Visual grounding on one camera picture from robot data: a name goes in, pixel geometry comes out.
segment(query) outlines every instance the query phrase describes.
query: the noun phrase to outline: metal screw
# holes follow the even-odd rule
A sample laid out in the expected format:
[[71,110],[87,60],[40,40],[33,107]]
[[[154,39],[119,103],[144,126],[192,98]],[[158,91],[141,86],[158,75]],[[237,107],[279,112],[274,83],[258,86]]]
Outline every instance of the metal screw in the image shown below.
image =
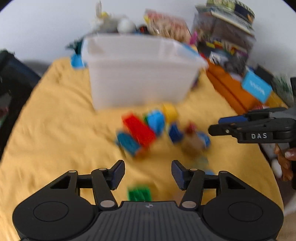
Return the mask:
[[195,208],[196,203],[194,201],[185,201],[185,202],[182,203],[182,206],[184,208]]
[[113,207],[115,205],[115,202],[113,202],[112,200],[104,200],[101,201],[100,205],[102,207]]

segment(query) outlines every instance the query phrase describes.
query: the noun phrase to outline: bed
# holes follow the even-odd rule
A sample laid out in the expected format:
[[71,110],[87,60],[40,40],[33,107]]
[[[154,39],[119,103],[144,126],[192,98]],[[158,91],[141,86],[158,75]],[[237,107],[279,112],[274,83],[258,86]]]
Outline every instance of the bed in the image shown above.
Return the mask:
[[[127,189],[135,185],[148,185],[153,200],[178,199],[181,194],[170,173],[171,161],[178,159],[188,168],[192,158],[174,146],[168,135],[163,134],[143,159],[125,156],[114,143],[116,131],[122,128],[123,114],[141,115],[157,107],[160,105],[96,112],[88,70],[73,69],[69,58],[56,60],[22,108],[2,156],[0,240],[19,240],[12,224],[17,204],[72,169],[89,174],[123,159],[126,173],[113,192],[118,203],[127,200]],[[204,132],[220,117],[236,114],[215,92],[204,72],[197,88],[176,108],[181,126],[191,120]],[[211,142],[203,155],[215,174],[220,170],[231,172],[283,209],[276,180],[258,145],[238,144],[230,136],[211,137]],[[91,190],[83,189],[81,196],[94,204]],[[214,190],[206,190],[202,202],[214,196]]]

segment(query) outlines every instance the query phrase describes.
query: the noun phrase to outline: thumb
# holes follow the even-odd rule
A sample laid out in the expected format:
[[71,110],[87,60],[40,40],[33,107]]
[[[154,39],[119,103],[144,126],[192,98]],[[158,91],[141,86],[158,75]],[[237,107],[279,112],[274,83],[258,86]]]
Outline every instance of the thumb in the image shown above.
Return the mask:
[[296,148],[289,149],[285,152],[285,158],[290,161],[296,161]]

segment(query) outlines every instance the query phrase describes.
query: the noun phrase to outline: white wall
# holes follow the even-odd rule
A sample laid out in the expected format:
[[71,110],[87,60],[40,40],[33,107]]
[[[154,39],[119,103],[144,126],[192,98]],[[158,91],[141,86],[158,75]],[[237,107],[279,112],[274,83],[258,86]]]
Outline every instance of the white wall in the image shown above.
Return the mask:
[[[65,46],[88,32],[97,0],[13,0],[0,12],[0,49],[22,61],[50,64],[69,56]],[[102,0],[103,10],[143,23],[145,8],[183,17],[191,29],[195,4],[206,0]],[[243,0],[256,15],[257,43],[250,57],[274,73],[296,76],[296,13],[282,0]]]

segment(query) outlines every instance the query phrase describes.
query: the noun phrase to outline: orange fabric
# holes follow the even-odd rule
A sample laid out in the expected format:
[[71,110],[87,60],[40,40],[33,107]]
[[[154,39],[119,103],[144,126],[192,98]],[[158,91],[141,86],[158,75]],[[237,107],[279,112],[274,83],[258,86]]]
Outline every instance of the orange fabric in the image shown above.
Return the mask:
[[207,75],[215,90],[227,100],[238,115],[244,114],[261,104],[259,100],[245,91],[241,83],[234,80],[222,67],[209,62]]

